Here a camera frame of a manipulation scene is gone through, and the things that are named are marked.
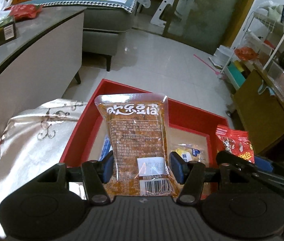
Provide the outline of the brown tofu snack packet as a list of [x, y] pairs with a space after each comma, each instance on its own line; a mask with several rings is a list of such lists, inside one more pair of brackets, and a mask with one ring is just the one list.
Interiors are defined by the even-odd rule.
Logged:
[[95, 98], [107, 125], [114, 168], [105, 188], [111, 197], [172, 196], [179, 186], [169, 167], [168, 97], [157, 93]]

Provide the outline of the white stacked containers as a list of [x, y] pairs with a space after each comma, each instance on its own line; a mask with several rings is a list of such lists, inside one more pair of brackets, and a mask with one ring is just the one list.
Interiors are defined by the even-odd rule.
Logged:
[[228, 59], [232, 56], [233, 50], [229, 47], [220, 45], [213, 56], [208, 57], [211, 63], [219, 69], [222, 69], [227, 63]]

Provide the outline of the waffle snack packet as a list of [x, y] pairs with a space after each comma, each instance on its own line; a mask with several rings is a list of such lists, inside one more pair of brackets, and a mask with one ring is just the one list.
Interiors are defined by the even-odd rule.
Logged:
[[207, 150], [196, 144], [172, 144], [171, 151], [177, 152], [185, 162], [196, 161], [207, 164]]

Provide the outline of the grey counter cabinet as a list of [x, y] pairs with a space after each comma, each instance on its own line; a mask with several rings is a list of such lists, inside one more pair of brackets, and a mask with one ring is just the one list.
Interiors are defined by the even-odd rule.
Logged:
[[0, 46], [0, 137], [18, 113], [62, 97], [82, 65], [83, 7], [44, 8]]

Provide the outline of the white perforated board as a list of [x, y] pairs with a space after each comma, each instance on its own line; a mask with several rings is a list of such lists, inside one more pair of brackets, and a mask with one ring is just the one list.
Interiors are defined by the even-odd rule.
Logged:
[[186, 22], [194, 0], [162, 0], [150, 23], [165, 28], [167, 21]]

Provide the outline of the red candy bag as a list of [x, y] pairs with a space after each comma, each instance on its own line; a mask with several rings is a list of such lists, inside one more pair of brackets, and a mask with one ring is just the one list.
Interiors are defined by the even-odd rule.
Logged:
[[248, 132], [218, 125], [215, 134], [226, 151], [254, 164], [254, 150]]

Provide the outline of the grey sofa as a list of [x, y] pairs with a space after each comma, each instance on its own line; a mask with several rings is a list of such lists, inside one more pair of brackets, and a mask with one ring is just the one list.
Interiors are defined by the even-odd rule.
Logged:
[[122, 8], [87, 7], [84, 11], [82, 50], [106, 59], [110, 71], [111, 59], [117, 54], [120, 37], [132, 28], [134, 12]]

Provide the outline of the red cardboard box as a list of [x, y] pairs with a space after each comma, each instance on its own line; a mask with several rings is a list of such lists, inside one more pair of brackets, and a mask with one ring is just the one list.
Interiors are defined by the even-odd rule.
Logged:
[[[96, 97], [139, 93], [148, 92], [109, 80], [101, 81], [71, 134], [62, 155], [62, 162], [69, 167], [77, 167], [98, 151], [94, 147], [97, 134], [102, 128], [107, 130], [107, 125], [96, 107]], [[168, 117], [168, 154], [171, 152], [172, 144], [196, 144], [207, 150], [208, 159], [205, 165], [216, 167], [215, 157], [218, 146], [215, 131], [218, 125], [227, 124], [226, 119], [169, 98]]]

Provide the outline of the orange plastic bag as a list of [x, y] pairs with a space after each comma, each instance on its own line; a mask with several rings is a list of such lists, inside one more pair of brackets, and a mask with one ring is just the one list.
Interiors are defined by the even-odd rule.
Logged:
[[250, 47], [241, 47], [234, 50], [235, 55], [242, 61], [249, 61], [258, 58], [258, 54]]

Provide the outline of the wooden cabinet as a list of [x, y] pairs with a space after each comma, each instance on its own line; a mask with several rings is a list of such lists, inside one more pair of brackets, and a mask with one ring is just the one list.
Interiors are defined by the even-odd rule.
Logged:
[[284, 151], [284, 98], [265, 72], [254, 67], [233, 102], [256, 155]]

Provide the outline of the floral beige tablecloth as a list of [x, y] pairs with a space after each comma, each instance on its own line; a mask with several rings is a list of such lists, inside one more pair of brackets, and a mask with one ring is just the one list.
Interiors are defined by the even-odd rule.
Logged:
[[[87, 103], [56, 99], [12, 117], [0, 137], [0, 203], [60, 161]], [[5, 233], [0, 224], [0, 239]]]

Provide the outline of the red snack bag on counter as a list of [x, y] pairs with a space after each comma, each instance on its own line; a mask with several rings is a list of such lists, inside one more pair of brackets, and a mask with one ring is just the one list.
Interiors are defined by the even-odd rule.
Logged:
[[13, 16], [16, 22], [32, 20], [42, 11], [42, 5], [17, 4], [10, 7], [9, 16]]

